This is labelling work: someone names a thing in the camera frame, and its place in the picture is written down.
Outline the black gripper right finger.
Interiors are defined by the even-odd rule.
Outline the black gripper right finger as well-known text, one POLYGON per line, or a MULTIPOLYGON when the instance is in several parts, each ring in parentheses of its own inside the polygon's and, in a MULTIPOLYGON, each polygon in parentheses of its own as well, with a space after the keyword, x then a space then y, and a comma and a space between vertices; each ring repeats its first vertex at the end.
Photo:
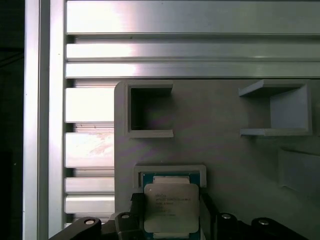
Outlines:
POLYGON ((246 224, 233 214, 220 212, 207 193, 199 197, 199 224, 207 240, 294 240, 296 232, 279 222, 258 217, 246 224))

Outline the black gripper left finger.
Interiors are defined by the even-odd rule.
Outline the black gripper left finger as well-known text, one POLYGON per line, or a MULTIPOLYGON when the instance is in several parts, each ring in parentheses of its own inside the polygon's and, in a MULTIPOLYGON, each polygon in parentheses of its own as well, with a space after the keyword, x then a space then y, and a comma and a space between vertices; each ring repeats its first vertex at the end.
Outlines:
POLYGON ((142 221, 145 195, 134 193, 127 212, 115 213, 106 223, 96 217, 83 217, 61 230, 51 240, 144 240, 142 221))

